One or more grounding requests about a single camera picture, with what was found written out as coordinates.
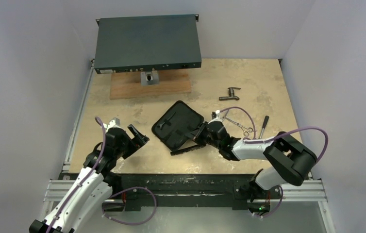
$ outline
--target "scissors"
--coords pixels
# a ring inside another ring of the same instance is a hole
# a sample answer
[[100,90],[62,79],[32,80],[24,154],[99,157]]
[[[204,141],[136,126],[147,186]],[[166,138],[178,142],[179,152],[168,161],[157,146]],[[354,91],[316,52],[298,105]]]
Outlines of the scissors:
[[236,122],[236,121],[234,121],[232,119],[229,119],[229,118],[227,118],[225,116],[223,117],[223,119],[226,119],[226,120],[230,121],[231,123],[237,125],[240,129],[242,129],[243,130],[243,135],[245,137],[248,137],[250,135],[250,133],[253,132],[253,128],[252,127],[246,128],[243,125],[241,125],[240,123],[238,123],[238,122]]

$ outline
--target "wooden board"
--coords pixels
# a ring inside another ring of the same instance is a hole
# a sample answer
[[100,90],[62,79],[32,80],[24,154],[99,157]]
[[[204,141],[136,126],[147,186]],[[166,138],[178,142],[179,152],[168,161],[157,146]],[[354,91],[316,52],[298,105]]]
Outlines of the wooden board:
[[[253,117],[258,134],[265,115],[269,115],[264,137],[296,129],[296,120],[278,60],[203,59],[201,68],[185,71],[190,78],[191,93],[123,100],[109,99],[110,74],[95,75],[69,171],[79,172],[85,157],[102,140],[101,129],[94,121],[95,116],[101,117],[103,122],[118,117],[124,129],[133,124],[150,138],[142,149],[128,159],[120,159],[113,172],[239,174],[254,173],[269,167],[270,163],[263,160],[227,161],[211,146],[170,156],[169,149],[153,135],[151,127],[174,102],[182,100],[207,121],[211,119],[212,111],[240,106]],[[227,95],[230,86],[242,88],[235,92],[240,100],[219,101],[218,97]],[[231,110],[228,117],[246,127],[251,126],[248,117],[241,111]],[[224,121],[224,125],[232,136],[242,137],[238,127],[227,121]]]
[[142,86],[140,72],[114,73],[112,74],[110,99],[162,96],[191,91],[190,79],[186,69],[159,71],[159,80],[158,85]]

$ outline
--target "wooden block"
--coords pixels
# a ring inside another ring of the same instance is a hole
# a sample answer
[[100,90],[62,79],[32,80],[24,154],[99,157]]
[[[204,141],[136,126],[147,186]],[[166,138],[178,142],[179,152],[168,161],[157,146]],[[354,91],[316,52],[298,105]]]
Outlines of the wooden block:
[[142,86],[140,72],[114,73],[110,88],[110,99],[129,99],[146,96],[161,96],[191,92],[187,70],[159,71],[158,85]]

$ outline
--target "beige table surface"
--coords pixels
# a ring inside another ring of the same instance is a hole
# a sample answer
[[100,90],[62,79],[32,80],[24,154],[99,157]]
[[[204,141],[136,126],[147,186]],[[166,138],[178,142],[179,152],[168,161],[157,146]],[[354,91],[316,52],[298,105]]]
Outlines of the beige table surface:
[[[119,159],[113,172],[255,173],[269,167],[270,163],[263,160],[227,161],[212,146],[170,156],[169,149],[154,136],[151,127],[174,102],[182,100],[203,115],[206,121],[211,119],[212,111],[229,106],[242,107],[253,117],[257,136],[265,115],[269,115],[270,120],[264,137],[296,129],[295,116],[278,60],[203,59],[201,68],[187,71],[192,85],[191,93],[125,100],[109,100],[110,74],[95,75],[69,172],[79,172],[85,157],[102,141],[101,129],[94,121],[95,116],[99,116],[105,123],[117,117],[130,136],[127,125],[133,124],[150,138],[143,148],[127,160]],[[226,96],[230,86],[242,88],[235,91],[240,100],[219,101],[218,97]],[[240,110],[230,110],[228,117],[251,127],[248,117]],[[224,125],[231,136],[243,136],[243,132],[232,123],[225,120]]]

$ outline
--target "cable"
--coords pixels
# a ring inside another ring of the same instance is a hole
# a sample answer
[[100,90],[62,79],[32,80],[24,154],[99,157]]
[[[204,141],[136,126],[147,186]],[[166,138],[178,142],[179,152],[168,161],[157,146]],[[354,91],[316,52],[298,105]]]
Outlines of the cable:
[[275,140],[277,140],[279,138],[282,138],[284,136],[291,135],[293,133],[301,132],[301,131],[304,131],[304,130],[318,130],[318,131],[322,132],[323,135],[325,136],[325,144],[324,144],[323,149],[320,152],[319,156],[317,157],[317,162],[316,163],[318,163],[320,161],[320,159],[323,157],[324,153],[326,152],[326,148],[327,148],[327,145],[329,143],[329,136],[327,135],[326,131],[324,131],[323,129],[321,129],[319,127],[316,127],[316,126],[307,126],[307,127],[298,128],[298,129],[289,131],[287,133],[277,135],[276,137],[269,138],[267,140],[262,139],[262,140],[248,141],[249,140],[248,138],[243,138],[243,141],[245,142],[245,144],[257,144],[257,143],[272,142],[272,141],[275,141]]
[[249,117],[249,119],[250,119],[250,121],[251,121],[251,124],[253,125],[253,139],[256,139],[256,127],[254,126],[253,118],[251,118],[250,114],[249,114],[246,110],[244,110],[244,109],[243,109],[243,108],[241,108],[241,107],[233,106],[233,107],[228,107],[228,108],[222,109],[222,110],[220,110],[220,112],[222,113],[222,112],[224,112],[224,111],[228,111],[228,110],[233,109],[233,108],[240,109],[240,110],[242,110],[244,113],[246,113],[246,115],[248,115],[248,117]]
[[133,189],[143,189],[143,190],[147,191],[148,193],[150,193],[150,195],[153,197],[153,201],[154,201],[154,208],[153,208],[153,212],[151,213],[151,215],[150,215],[148,218],[146,218],[146,220],[141,221],[141,222],[123,222],[123,221],[117,220],[117,219],[115,219],[115,218],[112,218],[111,216],[109,216],[108,214],[106,214],[106,213],[104,212],[103,207],[101,208],[101,211],[103,212],[102,217],[106,217],[106,218],[108,218],[109,220],[115,221],[115,222],[120,223],[120,224],[123,224],[123,225],[128,225],[128,226],[137,226],[137,225],[141,225],[141,224],[144,224],[144,223],[148,222],[148,221],[149,221],[149,220],[154,216],[154,213],[156,213],[156,209],[157,209],[157,201],[156,201],[156,197],[154,196],[154,194],[153,194],[150,190],[148,190],[147,188],[143,188],[143,187],[127,188],[127,189],[125,189],[125,190],[123,190],[123,191],[120,191],[120,192],[118,192],[118,193],[116,193],[116,194],[113,194],[113,195],[112,195],[112,196],[110,196],[109,198],[114,198],[114,197],[116,197],[116,196],[118,196],[118,195],[120,195],[120,194],[122,194],[122,193],[126,193],[127,191],[130,191],[130,190],[133,190]]
[[79,185],[74,187],[74,189],[69,193],[67,198],[63,201],[63,203],[60,205],[60,208],[57,210],[57,213],[53,220],[50,222],[49,227],[47,227],[46,233],[49,233],[53,224],[56,222],[56,219],[58,219],[59,215],[62,213],[62,210],[65,208],[69,200],[73,197],[73,195],[76,193],[76,191],[82,186],[82,184],[89,178],[89,176],[93,173],[93,171],[96,169],[97,165],[99,164],[101,158],[103,157],[103,151],[104,147],[106,145],[106,129],[104,128],[102,120],[97,116],[94,118],[96,122],[101,126],[101,129],[103,130],[103,143],[101,145],[100,154],[93,165],[92,169],[89,171],[89,173],[79,182]]
[[279,186],[279,190],[280,190],[280,199],[279,199],[279,203],[277,203],[276,207],[273,208],[273,210],[270,210],[268,212],[267,215],[259,215],[259,216],[256,216],[255,214],[252,214],[253,217],[256,217],[256,218],[266,218],[266,217],[269,217],[271,216],[272,214],[274,214],[278,208],[280,207],[280,204],[282,203],[282,200],[283,200],[283,188],[281,186]]

